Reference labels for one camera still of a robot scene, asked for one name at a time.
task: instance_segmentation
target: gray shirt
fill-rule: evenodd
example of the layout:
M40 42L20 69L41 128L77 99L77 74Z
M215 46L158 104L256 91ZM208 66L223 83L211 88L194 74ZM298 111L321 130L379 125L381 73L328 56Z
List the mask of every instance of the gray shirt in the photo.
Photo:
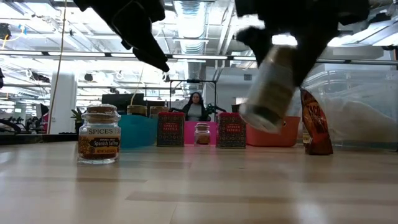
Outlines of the gray shirt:
M187 115L189 121L199 121L201 117L201 105L192 103Z

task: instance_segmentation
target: wooden table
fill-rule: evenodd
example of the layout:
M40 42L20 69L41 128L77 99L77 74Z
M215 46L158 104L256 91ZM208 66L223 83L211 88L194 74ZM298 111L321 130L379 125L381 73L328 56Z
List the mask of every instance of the wooden table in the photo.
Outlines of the wooden table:
M153 147L78 166L75 148L0 148L1 223L398 222L394 153Z

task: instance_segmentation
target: woman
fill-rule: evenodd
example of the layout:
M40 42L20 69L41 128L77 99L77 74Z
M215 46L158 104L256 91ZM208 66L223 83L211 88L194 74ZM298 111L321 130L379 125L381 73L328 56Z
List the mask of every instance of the woman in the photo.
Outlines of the woman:
M200 93L192 93L182 111L185 113L186 121L208 121L208 114Z

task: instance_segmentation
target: spanish saffron label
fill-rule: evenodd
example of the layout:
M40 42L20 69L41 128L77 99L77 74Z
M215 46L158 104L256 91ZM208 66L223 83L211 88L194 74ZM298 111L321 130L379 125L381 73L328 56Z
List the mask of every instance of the spanish saffron label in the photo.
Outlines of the spanish saffron label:
M120 128L88 128L79 136L79 153L100 155L120 151Z

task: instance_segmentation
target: teal bin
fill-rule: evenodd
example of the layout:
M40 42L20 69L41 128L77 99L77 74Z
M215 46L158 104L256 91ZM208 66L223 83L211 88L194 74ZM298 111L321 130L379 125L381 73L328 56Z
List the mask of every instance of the teal bin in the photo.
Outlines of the teal bin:
M137 147L153 146L156 142L157 119L139 115L122 115L119 121L121 128L121 151Z

